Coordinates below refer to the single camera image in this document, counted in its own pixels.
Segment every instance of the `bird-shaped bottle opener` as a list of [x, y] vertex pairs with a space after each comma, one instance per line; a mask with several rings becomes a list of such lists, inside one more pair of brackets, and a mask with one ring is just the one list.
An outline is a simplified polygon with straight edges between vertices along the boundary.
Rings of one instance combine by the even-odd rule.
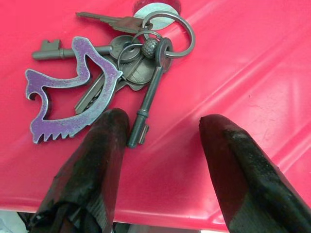
[[[30, 125], [33, 142], [35, 143], [39, 142], [42, 135], [44, 135], [43, 141], [47, 141], [50, 136], [52, 136], [53, 140], [56, 140], [59, 136], [62, 138], [66, 138], [68, 135], [73, 137], [85, 126], [91, 125], [111, 101], [117, 81], [122, 75], [122, 72], [118, 71], [110, 61], [96, 52], [89, 39], [80, 36], [74, 37], [71, 47], [77, 60], [77, 77], [57, 79], [32, 69], [25, 72], [28, 80], [26, 97], [34, 100], [35, 94], [38, 94], [42, 99], [40, 112]], [[104, 86], [98, 99], [90, 108], [79, 115], [64, 119], [46, 120], [49, 112], [49, 99], [44, 87], [72, 88], [86, 84], [91, 78], [86, 64], [86, 56], [102, 69], [105, 76]]]

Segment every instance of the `red plastic surface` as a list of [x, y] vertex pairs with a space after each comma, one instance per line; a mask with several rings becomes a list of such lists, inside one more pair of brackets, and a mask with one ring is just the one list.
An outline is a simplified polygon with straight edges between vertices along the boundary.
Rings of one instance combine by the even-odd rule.
[[[36, 62], [42, 39], [71, 45], [75, 35], [94, 45], [120, 33], [76, 11], [132, 15], [133, 0], [1, 0], [0, 208], [35, 211], [60, 166], [88, 129], [75, 138], [36, 145], [29, 125], [41, 101], [25, 97], [27, 68], [58, 78], [76, 75], [74, 59]], [[311, 4], [309, 0], [181, 1], [197, 44], [176, 59], [151, 107], [143, 146], [126, 150], [116, 221], [189, 229], [225, 229], [200, 145], [201, 116], [219, 113], [249, 131], [311, 205]], [[161, 31], [175, 50], [187, 37]], [[99, 69], [91, 64], [94, 77]], [[74, 114], [87, 87], [49, 90], [52, 119]], [[133, 123], [145, 89], [124, 88], [110, 107]]]

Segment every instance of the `pink plastic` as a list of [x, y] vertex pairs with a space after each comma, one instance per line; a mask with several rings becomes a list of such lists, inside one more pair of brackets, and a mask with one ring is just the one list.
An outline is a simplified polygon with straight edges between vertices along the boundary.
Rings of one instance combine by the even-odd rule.
[[[88, 129], [73, 139], [32, 142], [29, 125], [41, 102], [25, 97], [24, 71], [58, 78], [76, 74], [74, 59], [36, 62], [42, 39], [70, 47], [75, 35], [94, 45], [119, 35], [76, 11], [132, 15], [134, 0], [7, 1], [1, 3], [0, 208], [35, 211], [60, 166]], [[311, 5], [309, 0], [181, 1], [181, 15], [197, 44], [176, 59], [151, 107], [146, 142], [126, 150], [116, 221], [189, 229], [226, 229], [200, 145], [201, 116], [219, 113], [249, 131], [301, 197], [311, 205]], [[161, 31], [175, 50], [187, 37], [172, 25]], [[91, 64], [94, 77], [98, 67]], [[52, 119], [74, 114], [87, 87], [49, 90]], [[145, 89], [124, 88], [110, 107], [133, 123]]]

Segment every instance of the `brass key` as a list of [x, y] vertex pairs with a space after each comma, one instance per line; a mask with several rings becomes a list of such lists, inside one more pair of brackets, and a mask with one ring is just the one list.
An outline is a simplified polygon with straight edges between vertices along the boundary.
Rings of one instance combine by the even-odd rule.
[[88, 12], [77, 12], [76, 15], [80, 17], [98, 19], [103, 23], [109, 24], [114, 30], [125, 33], [137, 34], [141, 30], [150, 30], [152, 28], [152, 24], [149, 23], [148, 25], [146, 25], [146, 28], [143, 29], [141, 27], [143, 19], [141, 18], [109, 17]]

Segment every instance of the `red tray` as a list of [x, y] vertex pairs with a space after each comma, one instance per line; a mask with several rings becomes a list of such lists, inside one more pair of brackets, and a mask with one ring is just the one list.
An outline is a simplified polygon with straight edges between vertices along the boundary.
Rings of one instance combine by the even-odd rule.
[[[37, 62], [42, 39], [74, 36], [94, 45], [120, 33], [76, 11], [133, 15], [134, 0], [7, 1], [1, 3], [0, 208], [35, 211], [60, 166], [80, 144], [75, 138], [36, 145], [29, 125], [41, 100], [25, 97], [27, 68], [58, 78], [76, 75], [74, 59]], [[181, 1], [197, 44], [176, 59], [153, 102], [146, 142], [127, 149], [116, 221], [189, 229], [225, 229], [200, 144], [200, 117], [219, 113], [254, 137], [311, 205], [311, 4], [309, 0]], [[162, 30], [176, 51], [187, 46], [177, 25]], [[100, 72], [91, 64], [94, 77]], [[50, 89], [52, 119], [72, 116], [87, 87]], [[146, 89], [124, 88], [110, 107], [133, 123]]]

